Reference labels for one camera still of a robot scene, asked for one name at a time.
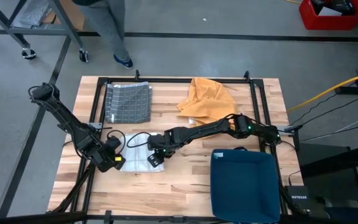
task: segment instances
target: gray pants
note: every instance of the gray pants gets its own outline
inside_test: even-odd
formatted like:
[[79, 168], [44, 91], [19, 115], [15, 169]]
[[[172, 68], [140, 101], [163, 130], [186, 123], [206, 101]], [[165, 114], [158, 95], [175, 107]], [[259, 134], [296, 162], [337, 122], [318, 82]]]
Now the gray pants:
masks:
[[78, 7], [114, 54], [128, 62], [129, 54], [124, 45], [125, 0], [101, 0], [90, 6]]

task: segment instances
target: yellow cable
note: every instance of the yellow cable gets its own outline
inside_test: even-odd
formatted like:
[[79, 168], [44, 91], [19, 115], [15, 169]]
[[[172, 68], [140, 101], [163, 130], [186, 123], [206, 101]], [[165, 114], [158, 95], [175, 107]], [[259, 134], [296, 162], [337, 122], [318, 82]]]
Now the yellow cable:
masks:
[[358, 80], [358, 76], [357, 76], [357, 77], [354, 77], [354, 78], [351, 78], [351, 79], [349, 79], [349, 80], [346, 80], [346, 81], [344, 81], [344, 82], [341, 82], [341, 83], [338, 84], [338, 85], [334, 85], [333, 87], [331, 87], [331, 88], [329, 88], [328, 90], [326, 90], [326, 91], [324, 91], [324, 92], [318, 94], [317, 96], [313, 97], [312, 99], [306, 100], [305, 102], [303, 102], [303, 103], [301, 103], [301, 104], [299, 104], [299, 105], [296, 105], [296, 106], [290, 108], [289, 110], [287, 110], [287, 112], [291, 112], [291, 111], [293, 111], [293, 110], [295, 110], [295, 109], [298, 109], [298, 108], [301, 107], [301, 106], [307, 105], [308, 103], [310, 103], [310, 102], [312, 102], [312, 101], [314, 101], [314, 100], [317, 100], [318, 98], [324, 96], [325, 94], [329, 93], [330, 91], [333, 91], [333, 90], [335, 90], [336, 88], [338, 88], [338, 87], [340, 87], [340, 86], [346, 85], [346, 84], [348, 84], [348, 83], [350, 83], [350, 82], [353, 82], [353, 81], [356, 81], [356, 80]]
[[292, 3], [297, 3], [297, 4], [301, 4], [301, 3], [302, 3], [302, 2], [291, 1], [291, 0], [284, 0], [284, 1], [287, 1], [287, 2], [292, 2]]

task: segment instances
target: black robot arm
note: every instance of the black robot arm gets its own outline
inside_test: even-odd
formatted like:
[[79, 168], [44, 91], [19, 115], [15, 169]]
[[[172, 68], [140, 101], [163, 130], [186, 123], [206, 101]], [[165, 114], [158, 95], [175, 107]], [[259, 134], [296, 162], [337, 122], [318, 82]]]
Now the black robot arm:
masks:
[[115, 153], [121, 144], [118, 138], [112, 136], [106, 143], [98, 138], [98, 131], [94, 127], [79, 121], [60, 101], [59, 89], [49, 83], [34, 86], [29, 89], [33, 103], [37, 103], [58, 120], [58, 127], [71, 135], [77, 154], [85, 159], [91, 159], [101, 172], [114, 167], [120, 169], [125, 159]]
[[243, 114], [230, 114], [213, 123], [194, 128], [176, 127], [164, 131], [163, 135], [149, 136], [147, 146], [149, 150], [154, 150], [154, 154], [147, 159], [157, 167], [165, 158], [171, 158], [177, 149], [192, 140], [219, 133], [229, 134], [236, 139], [248, 138], [250, 135], [259, 136], [272, 146], [282, 142], [276, 126], [259, 124]]

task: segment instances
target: white cloth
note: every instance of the white cloth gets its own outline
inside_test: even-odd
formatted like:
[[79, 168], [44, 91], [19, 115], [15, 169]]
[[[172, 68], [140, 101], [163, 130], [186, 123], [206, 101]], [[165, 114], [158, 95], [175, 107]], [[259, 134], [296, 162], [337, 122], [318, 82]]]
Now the white cloth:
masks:
[[[126, 134], [125, 139], [128, 142], [131, 137], [135, 134]], [[149, 135], [140, 134], [132, 139], [129, 143], [130, 146], [136, 146], [147, 142]], [[125, 158], [125, 163], [120, 169], [121, 172], [161, 172], [164, 170], [163, 164], [160, 164], [157, 167], [153, 167], [147, 160], [147, 158], [154, 153], [147, 149], [147, 144], [143, 146], [128, 148], [127, 143], [125, 143], [124, 149], [121, 154]]]

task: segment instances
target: person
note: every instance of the person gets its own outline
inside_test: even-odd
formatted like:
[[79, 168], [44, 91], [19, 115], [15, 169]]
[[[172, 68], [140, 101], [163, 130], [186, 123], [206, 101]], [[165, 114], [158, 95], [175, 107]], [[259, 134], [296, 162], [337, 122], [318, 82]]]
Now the person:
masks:
[[134, 64], [124, 45], [125, 0], [73, 0], [91, 27], [108, 43], [117, 63], [131, 69]]

